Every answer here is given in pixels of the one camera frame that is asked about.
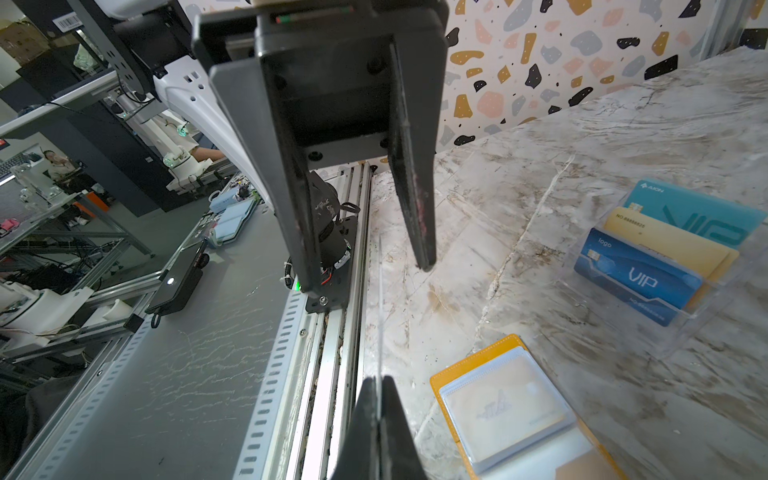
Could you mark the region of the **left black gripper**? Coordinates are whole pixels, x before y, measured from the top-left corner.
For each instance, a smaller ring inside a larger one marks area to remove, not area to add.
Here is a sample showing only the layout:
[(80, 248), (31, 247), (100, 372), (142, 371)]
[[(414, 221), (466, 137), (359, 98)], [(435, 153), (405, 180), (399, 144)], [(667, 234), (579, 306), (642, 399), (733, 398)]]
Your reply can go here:
[(417, 266), (437, 259), (443, 1), (282, 1), (199, 16), (192, 46), (264, 183), (304, 293), (320, 291), (308, 168), (388, 155)]

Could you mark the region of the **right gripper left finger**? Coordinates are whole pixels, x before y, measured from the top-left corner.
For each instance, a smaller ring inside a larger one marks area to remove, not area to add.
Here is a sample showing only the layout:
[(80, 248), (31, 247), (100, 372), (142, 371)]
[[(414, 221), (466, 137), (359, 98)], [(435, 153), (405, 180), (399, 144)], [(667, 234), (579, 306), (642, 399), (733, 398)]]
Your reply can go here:
[(366, 378), (357, 398), (332, 480), (379, 477), (379, 397), (375, 378)]

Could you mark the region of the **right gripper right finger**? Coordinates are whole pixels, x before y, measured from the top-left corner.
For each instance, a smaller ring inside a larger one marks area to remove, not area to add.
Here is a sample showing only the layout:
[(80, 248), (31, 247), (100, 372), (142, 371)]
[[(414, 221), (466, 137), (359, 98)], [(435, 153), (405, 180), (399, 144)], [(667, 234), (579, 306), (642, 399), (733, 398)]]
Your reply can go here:
[(379, 478), (427, 480), (395, 381), (391, 376), (382, 379), (380, 405)]

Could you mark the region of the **yellow leather card holder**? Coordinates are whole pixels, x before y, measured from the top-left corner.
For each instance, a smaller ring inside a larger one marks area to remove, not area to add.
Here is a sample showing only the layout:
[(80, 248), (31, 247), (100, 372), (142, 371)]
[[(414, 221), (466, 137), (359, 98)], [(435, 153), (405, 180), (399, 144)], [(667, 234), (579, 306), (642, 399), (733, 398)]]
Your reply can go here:
[(623, 479), (625, 473), (517, 335), (433, 375), (473, 479)]

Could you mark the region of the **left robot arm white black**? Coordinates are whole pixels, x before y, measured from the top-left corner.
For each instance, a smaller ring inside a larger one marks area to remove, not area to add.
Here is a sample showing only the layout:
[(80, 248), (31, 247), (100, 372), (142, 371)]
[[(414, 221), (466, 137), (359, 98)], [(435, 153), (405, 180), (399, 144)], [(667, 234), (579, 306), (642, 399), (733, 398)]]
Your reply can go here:
[(355, 255), (323, 167), (386, 157), (416, 263), (436, 262), (443, 1), (75, 1), (119, 78), (198, 127), (274, 211), (311, 312), (345, 305)]

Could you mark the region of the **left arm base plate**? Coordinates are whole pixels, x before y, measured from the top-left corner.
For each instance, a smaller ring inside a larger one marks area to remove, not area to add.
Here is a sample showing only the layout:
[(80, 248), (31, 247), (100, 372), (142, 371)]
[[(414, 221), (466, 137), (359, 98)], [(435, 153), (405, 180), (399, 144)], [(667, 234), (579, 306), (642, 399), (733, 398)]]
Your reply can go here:
[(341, 236), (348, 246), (346, 260), (340, 268), (333, 266), (329, 274), (323, 274), (322, 280), (325, 281), (325, 284), (321, 286), (321, 294), (317, 297), (309, 296), (307, 299), (305, 308), (308, 313), (320, 314), (342, 310), (349, 304), (358, 217), (351, 216), (342, 219), (340, 230)]

